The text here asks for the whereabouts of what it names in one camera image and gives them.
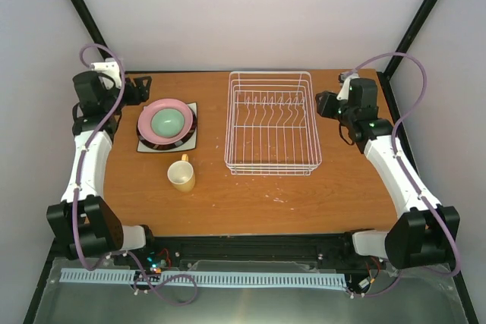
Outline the pink plate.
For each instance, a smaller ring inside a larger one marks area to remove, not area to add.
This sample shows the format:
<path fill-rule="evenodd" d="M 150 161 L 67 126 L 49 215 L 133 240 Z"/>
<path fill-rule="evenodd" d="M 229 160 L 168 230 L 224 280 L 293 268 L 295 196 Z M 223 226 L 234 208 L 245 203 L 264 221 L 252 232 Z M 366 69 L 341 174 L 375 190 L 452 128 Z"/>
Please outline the pink plate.
<path fill-rule="evenodd" d="M 185 137 L 195 121 L 186 103 L 178 99 L 159 99 L 143 108 L 137 129 L 148 142 L 168 145 Z"/>

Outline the mint green bowl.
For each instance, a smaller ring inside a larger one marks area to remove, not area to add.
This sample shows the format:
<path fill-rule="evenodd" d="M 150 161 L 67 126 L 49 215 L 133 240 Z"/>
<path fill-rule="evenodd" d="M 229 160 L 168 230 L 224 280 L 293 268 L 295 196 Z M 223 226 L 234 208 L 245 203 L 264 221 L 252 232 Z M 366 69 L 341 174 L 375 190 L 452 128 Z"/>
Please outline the mint green bowl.
<path fill-rule="evenodd" d="M 151 120 L 151 128 L 159 137 L 171 138 L 178 135 L 185 125 L 184 115 L 177 109 L 161 109 Z"/>

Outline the yellow mug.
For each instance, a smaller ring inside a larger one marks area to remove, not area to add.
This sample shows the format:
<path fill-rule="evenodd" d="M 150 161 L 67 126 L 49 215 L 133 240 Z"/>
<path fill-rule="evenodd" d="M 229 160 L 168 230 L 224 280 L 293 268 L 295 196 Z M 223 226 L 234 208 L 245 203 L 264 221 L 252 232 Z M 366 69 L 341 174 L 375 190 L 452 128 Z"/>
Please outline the yellow mug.
<path fill-rule="evenodd" d="M 173 162 L 167 171 L 167 178 L 172 186 L 183 193 L 191 191 L 195 186 L 194 167 L 189 162 L 188 154 L 183 154 L 181 159 Z"/>

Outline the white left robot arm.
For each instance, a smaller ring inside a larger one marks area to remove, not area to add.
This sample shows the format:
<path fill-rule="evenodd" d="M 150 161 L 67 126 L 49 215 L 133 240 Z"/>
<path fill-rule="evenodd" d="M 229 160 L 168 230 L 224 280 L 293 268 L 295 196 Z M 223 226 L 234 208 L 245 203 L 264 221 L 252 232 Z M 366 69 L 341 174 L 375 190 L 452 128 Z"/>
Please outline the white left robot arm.
<path fill-rule="evenodd" d="M 146 225 L 126 226 L 104 200 L 106 163 L 126 105 L 140 105 L 150 95 L 151 77 L 126 79 L 119 74 L 85 71 L 73 78 L 79 99 L 72 109 L 75 155 L 70 180 L 61 201 L 46 218 L 65 257 L 79 260 L 88 271 L 99 267 L 87 258 L 108 259 L 113 253 L 150 265 L 158 247 Z"/>

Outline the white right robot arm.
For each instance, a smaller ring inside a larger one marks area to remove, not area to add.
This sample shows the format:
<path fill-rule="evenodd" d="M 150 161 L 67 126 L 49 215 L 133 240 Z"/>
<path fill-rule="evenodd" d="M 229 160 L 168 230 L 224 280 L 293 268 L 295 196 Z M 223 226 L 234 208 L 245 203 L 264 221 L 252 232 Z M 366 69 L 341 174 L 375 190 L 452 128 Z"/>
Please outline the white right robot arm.
<path fill-rule="evenodd" d="M 389 231 L 353 232 L 352 247 L 358 255 L 381 258 L 397 269 L 449 264 L 456 270 L 459 213 L 443 206 L 413 169 L 392 124 L 378 116 L 377 92 L 374 80 L 352 75 L 338 93 L 315 96 L 317 113 L 338 121 L 348 132 L 346 142 L 373 165 L 397 214 Z"/>

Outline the square grey black-edged plate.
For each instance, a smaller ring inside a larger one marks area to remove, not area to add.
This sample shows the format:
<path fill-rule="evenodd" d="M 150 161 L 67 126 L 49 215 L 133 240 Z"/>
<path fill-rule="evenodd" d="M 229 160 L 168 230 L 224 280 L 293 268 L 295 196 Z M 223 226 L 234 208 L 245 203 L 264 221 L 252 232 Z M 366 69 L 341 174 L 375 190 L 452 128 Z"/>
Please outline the square grey black-edged plate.
<path fill-rule="evenodd" d="M 169 145 L 156 145 L 147 142 L 137 131 L 138 153 L 175 153 L 175 152 L 185 152 L 193 150 L 197 145 L 197 103 L 188 103 L 187 106 L 192 110 L 193 123 L 188 134 L 184 136 L 180 141 L 169 144 Z"/>

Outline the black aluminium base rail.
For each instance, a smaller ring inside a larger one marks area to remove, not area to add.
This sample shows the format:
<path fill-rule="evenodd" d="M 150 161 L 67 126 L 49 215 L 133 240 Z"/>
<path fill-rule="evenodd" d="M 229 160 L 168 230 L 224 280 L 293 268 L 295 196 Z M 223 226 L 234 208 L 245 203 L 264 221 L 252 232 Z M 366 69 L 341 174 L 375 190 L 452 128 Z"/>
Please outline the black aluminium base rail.
<path fill-rule="evenodd" d="M 444 234 L 396 231 L 351 231 L 342 234 L 269 235 L 238 237 L 154 237 L 134 254 L 146 268 L 166 261 L 185 269 L 200 260 L 277 261 L 308 264 L 337 272 L 361 272 L 372 259 L 396 269 L 447 265 L 456 269 L 456 256 Z"/>

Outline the black frame post right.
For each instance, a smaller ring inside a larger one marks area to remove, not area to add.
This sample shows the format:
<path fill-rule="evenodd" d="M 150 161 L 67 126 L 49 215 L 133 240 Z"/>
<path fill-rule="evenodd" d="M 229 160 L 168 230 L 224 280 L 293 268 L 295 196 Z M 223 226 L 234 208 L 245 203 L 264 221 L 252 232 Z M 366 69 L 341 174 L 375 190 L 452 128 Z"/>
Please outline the black frame post right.
<path fill-rule="evenodd" d="M 397 52 L 407 53 L 438 1 L 439 0 L 422 1 L 396 48 Z"/>

